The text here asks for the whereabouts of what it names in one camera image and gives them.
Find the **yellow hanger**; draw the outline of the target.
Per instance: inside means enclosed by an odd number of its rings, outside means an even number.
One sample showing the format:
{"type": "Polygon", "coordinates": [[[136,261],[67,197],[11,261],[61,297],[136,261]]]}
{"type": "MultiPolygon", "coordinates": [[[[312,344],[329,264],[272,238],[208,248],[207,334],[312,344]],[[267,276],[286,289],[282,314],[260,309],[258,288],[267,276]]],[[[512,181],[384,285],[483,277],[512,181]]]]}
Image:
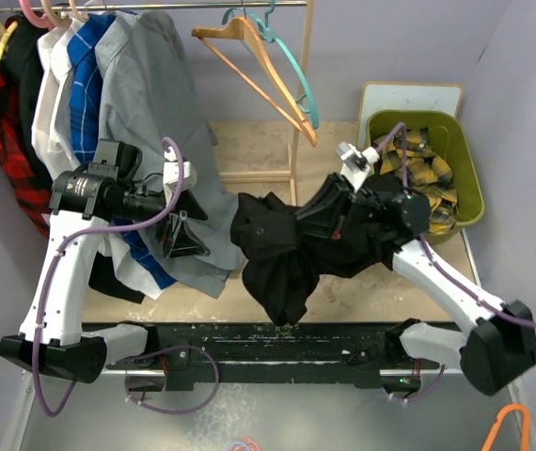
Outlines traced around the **yellow hanger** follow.
{"type": "Polygon", "coordinates": [[[5,33],[0,38],[0,60],[4,57],[4,54],[8,47],[8,42],[10,38],[12,37],[13,33],[15,32],[15,30],[18,28],[19,24],[20,22],[17,20],[12,21],[9,24],[9,27],[6,28],[5,33]]]}

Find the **pink hanger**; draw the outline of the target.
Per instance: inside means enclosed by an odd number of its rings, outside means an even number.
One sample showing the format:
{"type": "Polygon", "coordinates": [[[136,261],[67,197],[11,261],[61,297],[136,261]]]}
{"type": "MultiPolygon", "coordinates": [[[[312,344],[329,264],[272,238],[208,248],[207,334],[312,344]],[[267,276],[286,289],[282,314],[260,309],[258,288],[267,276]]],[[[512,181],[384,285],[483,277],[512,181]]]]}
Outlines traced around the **pink hanger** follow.
{"type": "Polygon", "coordinates": [[[19,4],[24,17],[35,27],[48,30],[52,30],[55,27],[45,13],[39,15],[32,9],[31,2],[29,0],[19,0],[19,4]]]}

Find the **black hanging garment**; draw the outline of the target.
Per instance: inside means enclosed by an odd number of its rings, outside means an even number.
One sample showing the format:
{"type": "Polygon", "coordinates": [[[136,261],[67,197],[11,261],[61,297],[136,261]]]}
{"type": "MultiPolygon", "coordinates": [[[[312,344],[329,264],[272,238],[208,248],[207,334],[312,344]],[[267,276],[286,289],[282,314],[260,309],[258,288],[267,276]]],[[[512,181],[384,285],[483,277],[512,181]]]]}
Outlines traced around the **black hanging garment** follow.
{"type": "MultiPolygon", "coordinates": [[[[48,203],[52,188],[52,179],[46,166],[40,161],[31,144],[31,126],[39,96],[43,69],[40,64],[37,41],[43,30],[32,25],[27,19],[21,19],[8,42],[8,49],[2,62],[10,79],[19,92],[20,128],[24,139],[26,159],[42,188],[46,199],[42,201],[42,212],[48,213],[48,203]]],[[[114,275],[111,257],[98,253],[95,256],[89,286],[102,294],[131,302],[142,303],[144,295],[123,285],[114,275]]]]}

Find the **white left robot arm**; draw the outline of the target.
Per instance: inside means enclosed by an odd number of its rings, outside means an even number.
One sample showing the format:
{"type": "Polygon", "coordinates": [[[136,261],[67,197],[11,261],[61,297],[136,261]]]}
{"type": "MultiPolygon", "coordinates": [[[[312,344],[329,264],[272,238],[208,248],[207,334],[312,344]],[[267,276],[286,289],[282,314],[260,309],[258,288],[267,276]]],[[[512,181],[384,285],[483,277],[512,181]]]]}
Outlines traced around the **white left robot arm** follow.
{"type": "Polygon", "coordinates": [[[196,171],[169,137],[164,147],[163,189],[138,187],[138,148],[102,140],[95,157],[54,182],[50,236],[34,300],[15,335],[0,340],[0,356],[32,373],[92,383],[109,365],[130,359],[140,368],[157,364],[156,327],[137,322],[86,333],[83,306],[95,256],[113,232],[149,231],[164,257],[206,256],[209,248],[189,227],[207,215],[190,194],[196,171]]]}

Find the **grey hanging shirt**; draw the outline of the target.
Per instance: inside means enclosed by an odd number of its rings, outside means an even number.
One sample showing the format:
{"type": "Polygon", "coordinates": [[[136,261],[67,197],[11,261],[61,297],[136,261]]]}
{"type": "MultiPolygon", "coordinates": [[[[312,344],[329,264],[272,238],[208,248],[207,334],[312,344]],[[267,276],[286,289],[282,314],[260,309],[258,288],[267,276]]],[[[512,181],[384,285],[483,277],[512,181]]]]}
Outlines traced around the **grey hanging shirt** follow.
{"type": "Polygon", "coordinates": [[[162,170],[162,140],[171,138],[197,172],[191,192],[208,215],[190,224],[209,248],[206,256],[164,257],[151,228],[140,231],[142,241],[176,281],[219,297],[230,272],[243,265],[243,254],[229,237],[238,198],[225,190],[218,174],[210,125],[173,20],[163,11],[118,12],[95,55],[102,76],[99,136],[141,150],[140,179],[162,170]]]}

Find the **red blue hangers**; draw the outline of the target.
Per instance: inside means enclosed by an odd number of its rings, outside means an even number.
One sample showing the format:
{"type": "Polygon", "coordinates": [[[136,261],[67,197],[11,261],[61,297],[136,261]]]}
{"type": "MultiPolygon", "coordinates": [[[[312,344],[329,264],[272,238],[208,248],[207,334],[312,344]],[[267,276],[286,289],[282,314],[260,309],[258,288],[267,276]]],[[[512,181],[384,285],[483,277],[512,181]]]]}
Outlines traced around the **red blue hangers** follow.
{"type": "Polygon", "coordinates": [[[260,451],[260,445],[250,438],[240,438],[235,442],[231,443],[228,448],[228,451],[260,451]]]}

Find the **yellow plaid shirt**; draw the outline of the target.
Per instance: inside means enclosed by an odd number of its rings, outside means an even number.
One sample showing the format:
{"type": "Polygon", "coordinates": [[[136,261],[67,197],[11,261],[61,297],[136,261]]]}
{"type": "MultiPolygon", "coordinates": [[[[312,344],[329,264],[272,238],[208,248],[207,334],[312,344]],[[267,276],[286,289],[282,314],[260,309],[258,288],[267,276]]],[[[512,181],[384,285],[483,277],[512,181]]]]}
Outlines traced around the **yellow plaid shirt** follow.
{"type": "MultiPolygon", "coordinates": [[[[406,140],[406,181],[410,188],[424,194],[431,207],[432,235],[444,235],[456,225],[454,214],[458,203],[453,173],[445,160],[428,143],[428,128],[408,131],[406,140]]],[[[402,134],[385,145],[379,174],[394,173],[403,179],[402,134]]]]}

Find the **blue checked hanging shirt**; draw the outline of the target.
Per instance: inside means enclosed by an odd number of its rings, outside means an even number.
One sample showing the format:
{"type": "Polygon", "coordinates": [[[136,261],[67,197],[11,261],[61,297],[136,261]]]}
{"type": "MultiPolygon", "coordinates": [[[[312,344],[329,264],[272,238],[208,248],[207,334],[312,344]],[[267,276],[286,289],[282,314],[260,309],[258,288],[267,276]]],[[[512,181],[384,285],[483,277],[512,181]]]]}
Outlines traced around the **blue checked hanging shirt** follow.
{"type": "MultiPolygon", "coordinates": [[[[95,46],[116,19],[113,14],[92,14],[68,44],[68,57],[74,69],[70,97],[71,147],[80,163],[93,160],[99,139],[102,76],[95,46]]],[[[114,267],[124,272],[133,289],[152,297],[175,283],[151,255],[135,231],[109,236],[117,246],[111,254],[118,259],[114,267]]]]}

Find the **wooden clothes rack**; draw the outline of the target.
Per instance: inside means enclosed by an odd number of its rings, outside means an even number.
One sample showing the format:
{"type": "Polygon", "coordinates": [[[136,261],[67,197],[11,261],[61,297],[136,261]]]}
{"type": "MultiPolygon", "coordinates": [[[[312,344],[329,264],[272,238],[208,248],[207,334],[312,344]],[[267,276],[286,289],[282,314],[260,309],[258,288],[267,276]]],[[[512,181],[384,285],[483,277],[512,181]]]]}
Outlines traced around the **wooden clothes rack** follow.
{"type": "MultiPolygon", "coordinates": [[[[269,7],[270,1],[257,1],[245,3],[232,2],[203,2],[203,3],[147,3],[140,5],[106,5],[88,6],[87,12],[92,11],[138,11],[138,10],[171,10],[171,9],[216,9],[216,8],[236,8],[245,7],[246,12],[252,12],[261,19],[264,17],[265,10],[269,7]]],[[[303,7],[306,9],[304,21],[304,36],[302,43],[301,61],[298,62],[306,75],[309,43],[311,38],[314,3],[312,1],[276,1],[276,7],[303,7]]],[[[39,7],[32,9],[39,15],[44,13],[40,4],[39,7]]],[[[69,3],[66,6],[61,4],[53,6],[53,10],[58,12],[71,12],[69,3]]],[[[17,8],[10,6],[0,8],[0,13],[22,12],[20,6],[17,8]]],[[[5,33],[6,28],[0,21],[0,38],[5,33]]],[[[250,183],[287,183],[290,185],[291,201],[297,200],[296,188],[296,169],[297,169],[297,150],[299,144],[299,136],[304,135],[312,146],[318,143],[316,130],[312,129],[309,114],[303,114],[300,108],[296,105],[295,100],[302,94],[302,87],[299,81],[299,95],[293,96],[290,90],[286,87],[282,78],[278,74],[274,64],[265,50],[266,42],[260,38],[259,30],[252,19],[234,17],[230,19],[220,29],[197,27],[192,30],[192,36],[199,39],[208,49],[217,55],[227,66],[237,73],[248,85],[250,85],[265,101],[267,101],[277,112],[279,112],[289,123],[293,125],[293,139],[288,145],[288,168],[283,170],[264,170],[264,171],[234,171],[223,172],[222,180],[227,184],[250,184],[250,183]],[[242,42],[245,48],[254,56],[260,64],[268,80],[272,83],[276,91],[280,94],[283,101],[287,105],[286,108],[279,106],[267,93],[265,93],[255,82],[253,82],[246,74],[244,74],[232,61],[214,47],[210,39],[235,39],[242,42]]]]}

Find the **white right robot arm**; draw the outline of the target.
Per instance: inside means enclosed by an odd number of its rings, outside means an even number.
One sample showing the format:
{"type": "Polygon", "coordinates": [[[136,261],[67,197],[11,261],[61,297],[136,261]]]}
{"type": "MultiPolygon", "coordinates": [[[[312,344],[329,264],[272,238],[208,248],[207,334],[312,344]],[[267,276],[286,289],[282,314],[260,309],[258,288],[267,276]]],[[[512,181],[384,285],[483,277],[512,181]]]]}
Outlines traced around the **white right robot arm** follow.
{"type": "Polygon", "coordinates": [[[323,242],[365,238],[384,266],[418,286],[452,318],[455,330],[416,319],[399,326],[385,346],[386,359],[407,367],[426,359],[462,371],[469,383],[492,396],[536,366],[531,310],[481,289],[440,257],[422,234],[429,225],[427,197],[373,180],[359,188],[338,173],[295,213],[300,234],[323,242]]]}

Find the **olive green plastic bin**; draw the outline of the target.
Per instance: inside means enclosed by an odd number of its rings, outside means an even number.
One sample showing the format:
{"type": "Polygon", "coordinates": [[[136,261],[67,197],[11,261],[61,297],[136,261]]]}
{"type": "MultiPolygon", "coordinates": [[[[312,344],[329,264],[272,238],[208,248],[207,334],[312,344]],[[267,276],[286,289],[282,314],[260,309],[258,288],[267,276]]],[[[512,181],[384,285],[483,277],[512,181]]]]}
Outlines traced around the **olive green plastic bin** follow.
{"type": "Polygon", "coordinates": [[[428,143],[433,151],[449,165],[458,203],[454,214],[455,227],[444,235],[432,235],[427,240],[442,243],[462,229],[476,224],[485,213],[485,204],[473,158],[460,122],[453,116],[437,111],[383,110],[373,114],[366,124],[364,146],[377,146],[398,123],[404,123],[408,131],[428,128],[428,143]]]}

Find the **teal plastic hanger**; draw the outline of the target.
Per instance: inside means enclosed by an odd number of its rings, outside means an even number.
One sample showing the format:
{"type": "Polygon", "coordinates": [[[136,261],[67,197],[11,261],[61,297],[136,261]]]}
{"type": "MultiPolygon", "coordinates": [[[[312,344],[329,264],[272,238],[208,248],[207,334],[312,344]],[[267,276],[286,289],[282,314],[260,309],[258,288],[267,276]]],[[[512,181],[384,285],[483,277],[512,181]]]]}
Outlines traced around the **teal plastic hanger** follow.
{"type": "Polygon", "coordinates": [[[275,9],[276,1],[271,0],[269,2],[269,7],[264,12],[264,17],[261,19],[252,12],[247,13],[245,7],[229,8],[222,17],[222,24],[226,24],[230,19],[235,17],[236,11],[240,11],[243,13],[245,18],[252,19],[255,22],[262,41],[270,44],[276,43],[280,47],[283,54],[287,56],[292,68],[295,70],[302,87],[302,94],[295,100],[296,105],[300,108],[300,111],[303,114],[309,114],[312,129],[317,130],[320,126],[318,107],[314,99],[312,89],[307,81],[305,72],[290,51],[287,44],[269,25],[269,16],[275,11],[275,9]]]}

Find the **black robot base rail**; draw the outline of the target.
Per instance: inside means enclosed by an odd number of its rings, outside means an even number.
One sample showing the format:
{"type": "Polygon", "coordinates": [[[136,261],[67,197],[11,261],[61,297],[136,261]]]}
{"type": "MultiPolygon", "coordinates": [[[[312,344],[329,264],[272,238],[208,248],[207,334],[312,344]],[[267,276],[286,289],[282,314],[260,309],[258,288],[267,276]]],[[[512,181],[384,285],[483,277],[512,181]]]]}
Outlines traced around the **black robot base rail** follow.
{"type": "Polygon", "coordinates": [[[276,327],[268,322],[160,323],[165,359],[122,360],[129,375],[167,378],[167,391],[197,383],[346,384],[360,389],[418,389],[438,364],[419,364],[388,341],[391,322],[318,322],[276,327]]]}

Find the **light wooden hanger hook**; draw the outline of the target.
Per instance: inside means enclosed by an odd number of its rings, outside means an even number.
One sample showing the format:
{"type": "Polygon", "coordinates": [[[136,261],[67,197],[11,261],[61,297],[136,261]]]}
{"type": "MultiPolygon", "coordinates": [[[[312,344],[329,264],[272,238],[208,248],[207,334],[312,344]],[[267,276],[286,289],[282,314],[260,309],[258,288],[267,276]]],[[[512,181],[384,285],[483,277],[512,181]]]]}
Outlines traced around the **light wooden hanger hook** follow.
{"type": "Polygon", "coordinates": [[[76,0],[69,0],[68,3],[73,17],[78,21],[85,23],[88,20],[87,6],[79,5],[76,0]]]}

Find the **beige wooden hanger hook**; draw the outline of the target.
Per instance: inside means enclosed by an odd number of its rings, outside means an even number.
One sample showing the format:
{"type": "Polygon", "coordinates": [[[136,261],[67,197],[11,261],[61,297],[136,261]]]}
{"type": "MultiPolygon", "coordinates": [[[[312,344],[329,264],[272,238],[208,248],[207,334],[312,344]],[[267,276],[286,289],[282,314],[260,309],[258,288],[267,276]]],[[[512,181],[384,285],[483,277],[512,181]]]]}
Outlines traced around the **beige wooden hanger hook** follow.
{"type": "Polygon", "coordinates": [[[71,17],[69,15],[62,14],[61,12],[56,13],[53,10],[50,0],[41,0],[40,3],[46,18],[55,27],[68,27],[71,25],[71,17]]]}

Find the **red black plaid shirt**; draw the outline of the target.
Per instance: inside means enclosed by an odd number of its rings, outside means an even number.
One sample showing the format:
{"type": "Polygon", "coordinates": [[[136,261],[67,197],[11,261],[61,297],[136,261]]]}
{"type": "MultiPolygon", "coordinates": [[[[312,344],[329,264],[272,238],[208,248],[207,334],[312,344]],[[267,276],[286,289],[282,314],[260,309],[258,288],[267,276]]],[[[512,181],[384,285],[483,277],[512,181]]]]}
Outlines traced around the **red black plaid shirt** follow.
{"type": "Polygon", "coordinates": [[[24,141],[18,87],[0,63],[0,166],[19,207],[47,238],[51,181],[36,168],[35,157],[24,141]]]}

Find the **white board behind bin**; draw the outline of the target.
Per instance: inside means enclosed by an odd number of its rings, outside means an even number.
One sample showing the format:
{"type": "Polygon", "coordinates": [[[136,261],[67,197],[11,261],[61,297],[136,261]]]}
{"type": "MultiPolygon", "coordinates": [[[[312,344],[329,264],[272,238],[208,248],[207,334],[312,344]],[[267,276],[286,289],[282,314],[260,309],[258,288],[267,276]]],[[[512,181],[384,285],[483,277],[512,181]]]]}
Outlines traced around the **white board behind bin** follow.
{"type": "Polygon", "coordinates": [[[367,82],[362,88],[356,145],[364,147],[366,124],[375,113],[383,110],[431,110],[456,117],[463,95],[464,87],[459,84],[367,82]]]}

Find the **white hanging shirt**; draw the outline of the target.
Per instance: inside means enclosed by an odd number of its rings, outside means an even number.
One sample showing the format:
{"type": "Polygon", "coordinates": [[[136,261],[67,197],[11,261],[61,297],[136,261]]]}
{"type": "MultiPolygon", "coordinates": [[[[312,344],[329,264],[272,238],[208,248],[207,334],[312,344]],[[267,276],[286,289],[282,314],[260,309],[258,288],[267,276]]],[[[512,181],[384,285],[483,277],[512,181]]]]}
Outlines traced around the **white hanging shirt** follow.
{"type": "MultiPolygon", "coordinates": [[[[68,57],[68,44],[84,24],[71,19],[70,26],[56,27],[37,42],[43,75],[31,127],[31,144],[52,179],[57,179],[63,172],[72,171],[81,164],[71,147],[70,97],[74,69],[68,57]]],[[[98,253],[111,257],[116,278],[133,289],[134,282],[128,281],[124,272],[114,267],[118,259],[111,251],[117,246],[110,243],[111,234],[102,236],[98,253]]]]}

